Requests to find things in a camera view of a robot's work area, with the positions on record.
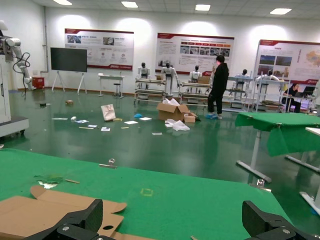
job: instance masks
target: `stool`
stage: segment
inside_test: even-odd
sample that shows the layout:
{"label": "stool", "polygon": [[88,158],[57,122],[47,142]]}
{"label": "stool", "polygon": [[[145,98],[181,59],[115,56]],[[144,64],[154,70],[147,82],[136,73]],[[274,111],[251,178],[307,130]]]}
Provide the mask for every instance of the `stool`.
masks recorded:
{"label": "stool", "polygon": [[119,87],[119,89],[120,89],[120,83],[114,83],[113,85],[115,85],[116,86],[116,91],[115,91],[115,93],[113,94],[113,97],[114,98],[119,98],[120,96],[121,96],[121,93],[119,92],[119,90],[118,90],[118,87]]}

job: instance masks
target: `wall poster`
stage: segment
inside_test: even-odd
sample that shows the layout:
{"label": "wall poster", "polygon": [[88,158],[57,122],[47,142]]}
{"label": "wall poster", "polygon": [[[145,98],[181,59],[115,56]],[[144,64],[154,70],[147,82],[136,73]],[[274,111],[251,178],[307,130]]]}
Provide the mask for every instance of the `wall poster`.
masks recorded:
{"label": "wall poster", "polygon": [[65,29],[66,48],[86,49],[89,68],[133,70],[134,32]]}
{"label": "wall poster", "polygon": [[320,43],[260,40],[254,77],[270,69],[279,79],[315,85],[320,79]]}
{"label": "wall poster", "polygon": [[170,62],[178,74],[188,75],[199,65],[199,71],[210,76],[218,55],[225,56],[230,69],[234,41],[234,37],[158,33],[155,71]]}

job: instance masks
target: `green table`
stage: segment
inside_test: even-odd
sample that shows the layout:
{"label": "green table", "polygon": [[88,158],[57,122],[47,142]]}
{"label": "green table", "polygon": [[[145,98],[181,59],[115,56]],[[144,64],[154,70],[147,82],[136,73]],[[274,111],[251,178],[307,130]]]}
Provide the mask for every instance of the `green table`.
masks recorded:
{"label": "green table", "polygon": [[53,190],[127,203],[118,229],[123,234],[159,240],[188,240],[190,236],[199,240],[246,239],[250,236],[242,226],[245,200],[289,220],[272,193],[244,183],[103,168],[97,163],[5,148],[0,150],[0,166],[0,200],[16,195],[32,197],[30,187],[38,184],[35,175],[61,174],[80,184],[64,181]]}
{"label": "green table", "polygon": [[271,183],[272,179],[256,170],[261,132],[270,132],[267,148],[270,156],[320,150],[320,137],[307,132],[306,127],[319,128],[320,118],[303,113],[239,113],[235,126],[253,126],[257,129],[250,166],[236,163],[256,176]]}

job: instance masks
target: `metal clip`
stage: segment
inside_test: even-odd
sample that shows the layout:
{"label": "metal clip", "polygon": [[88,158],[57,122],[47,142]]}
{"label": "metal clip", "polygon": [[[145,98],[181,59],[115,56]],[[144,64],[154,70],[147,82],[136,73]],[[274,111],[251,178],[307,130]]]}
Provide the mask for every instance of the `metal clip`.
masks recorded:
{"label": "metal clip", "polygon": [[116,160],[114,158],[109,159],[108,164],[99,164],[100,167],[102,168],[108,168],[108,169],[116,169],[117,166],[115,166]]}

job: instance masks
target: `blue object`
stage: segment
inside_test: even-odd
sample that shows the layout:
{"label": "blue object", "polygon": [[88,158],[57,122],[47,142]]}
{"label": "blue object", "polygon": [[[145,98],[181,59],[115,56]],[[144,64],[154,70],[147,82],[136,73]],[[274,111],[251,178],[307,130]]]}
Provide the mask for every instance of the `blue object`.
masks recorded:
{"label": "blue object", "polygon": [[217,114],[208,114],[205,116],[206,119],[211,119],[211,120],[215,120],[218,118]]}

